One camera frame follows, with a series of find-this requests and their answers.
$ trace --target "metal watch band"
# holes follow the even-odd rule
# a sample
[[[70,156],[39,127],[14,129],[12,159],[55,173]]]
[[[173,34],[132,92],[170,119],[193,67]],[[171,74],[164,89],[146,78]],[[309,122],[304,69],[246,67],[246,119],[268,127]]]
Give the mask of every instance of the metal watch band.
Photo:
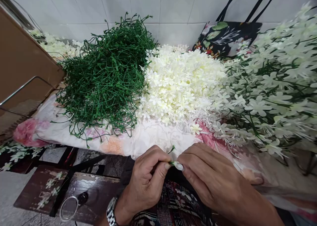
[[[107,208],[107,220],[108,220],[109,226],[118,226],[115,215],[114,215],[117,200],[118,200],[117,197],[112,198]]]

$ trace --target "black floral bag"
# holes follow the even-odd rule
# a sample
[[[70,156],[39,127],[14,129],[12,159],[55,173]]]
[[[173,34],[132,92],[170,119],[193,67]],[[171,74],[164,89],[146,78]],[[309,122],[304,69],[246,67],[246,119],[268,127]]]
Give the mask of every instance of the black floral bag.
[[[249,22],[263,0],[258,0],[245,22],[224,22],[226,11],[232,2],[229,0],[215,22],[206,23],[193,50],[200,49],[215,58],[233,59],[242,45],[251,45],[258,35],[262,23],[256,21],[268,7],[269,0],[264,9]]]

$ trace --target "black bag strap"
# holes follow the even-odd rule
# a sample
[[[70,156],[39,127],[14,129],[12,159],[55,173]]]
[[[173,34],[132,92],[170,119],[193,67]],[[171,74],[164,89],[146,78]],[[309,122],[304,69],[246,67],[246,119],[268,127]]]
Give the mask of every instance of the black bag strap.
[[[222,12],[220,13],[220,15],[218,16],[218,18],[216,19],[216,21],[223,21],[227,12],[227,9],[230,5],[230,3],[233,0],[229,0],[227,5],[225,6],[225,8],[222,10]],[[251,13],[249,14],[249,16],[247,17],[247,19],[245,20],[245,22],[249,22],[251,17],[255,14],[256,10],[259,8],[260,4],[262,3],[263,0],[258,0],[258,2],[255,4],[255,6],[253,7]],[[268,5],[271,3],[272,0],[269,0],[269,2],[267,3],[267,5],[264,7],[264,9],[254,18],[254,20],[252,22],[256,22],[260,16],[263,14],[263,12],[266,10],[266,8],[268,7]]]

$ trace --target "white tiled wall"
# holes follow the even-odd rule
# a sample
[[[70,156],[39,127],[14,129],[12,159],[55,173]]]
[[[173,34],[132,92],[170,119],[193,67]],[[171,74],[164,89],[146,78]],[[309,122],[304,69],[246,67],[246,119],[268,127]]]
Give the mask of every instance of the white tiled wall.
[[[125,12],[141,17],[152,15],[146,28],[161,44],[187,44],[197,40],[204,24],[215,21],[228,0],[16,0],[44,31],[69,39],[90,39],[90,33],[101,34],[114,26]],[[262,30],[292,19],[303,3],[317,0],[273,0],[259,22]],[[244,21],[257,0],[234,0],[228,8],[226,21]],[[264,0],[258,12],[265,6]]]

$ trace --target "cardboard box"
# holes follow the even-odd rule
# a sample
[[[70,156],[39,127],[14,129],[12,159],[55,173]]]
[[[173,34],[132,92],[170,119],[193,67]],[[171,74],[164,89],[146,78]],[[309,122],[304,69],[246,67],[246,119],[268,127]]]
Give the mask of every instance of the cardboard box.
[[[56,87],[64,77],[49,54],[0,7],[0,103],[34,76]],[[46,99],[52,87],[35,78],[0,106],[29,116]],[[0,109],[0,144],[26,118]]]

